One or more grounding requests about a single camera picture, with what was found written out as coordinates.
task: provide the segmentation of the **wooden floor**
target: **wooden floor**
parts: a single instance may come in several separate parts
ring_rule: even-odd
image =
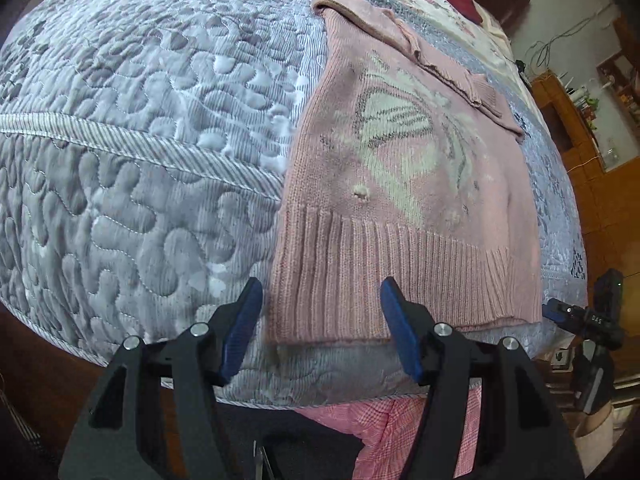
[[[50,450],[64,450],[102,370],[46,342],[0,303],[0,373],[4,392]],[[162,407],[168,428],[169,462],[174,472],[184,477],[170,390],[162,391]]]

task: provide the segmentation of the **wooden cabinet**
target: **wooden cabinet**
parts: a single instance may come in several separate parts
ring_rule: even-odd
[[[561,156],[580,215],[590,301],[597,277],[610,267],[620,270],[621,325],[640,335],[640,157],[605,172],[590,130],[556,76],[547,72],[532,86],[538,107],[554,106],[573,145]]]

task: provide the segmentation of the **white wall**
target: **white wall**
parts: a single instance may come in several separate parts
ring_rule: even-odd
[[[596,70],[597,65],[620,50],[611,25],[619,11],[611,0],[531,0],[529,12],[511,38],[511,46],[516,59],[527,64],[527,75],[538,75],[546,67],[536,67],[535,59],[531,59],[535,51],[533,44],[546,43],[596,13],[597,17],[580,32],[554,42],[548,67],[558,75],[568,72],[568,76],[562,78],[564,82],[573,77],[574,88],[585,85],[592,97],[600,99],[594,134],[603,152],[611,147],[616,149],[620,165],[640,155],[640,146],[632,134],[633,126],[610,91],[600,90],[602,83]]]

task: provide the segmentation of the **pink sweater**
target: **pink sweater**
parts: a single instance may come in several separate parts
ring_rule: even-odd
[[[271,339],[389,338],[387,276],[457,327],[540,320],[536,209],[505,98],[389,10],[313,6],[329,58],[287,172]]]

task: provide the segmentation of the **bed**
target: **bed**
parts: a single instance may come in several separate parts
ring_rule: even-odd
[[[543,299],[585,305],[574,193],[499,25],[446,0],[369,1],[507,97],[526,132]],[[105,365],[127,335],[173,338],[250,276],[267,282],[296,121],[327,56],[309,2],[45,0],[14,27],[0,51],[0,300],[14,316]],[[276,346],[264,326],[219,400],[424,394],[388,342]],[[546,321],[468,336],[506,334],[530,355],[563,336]]]

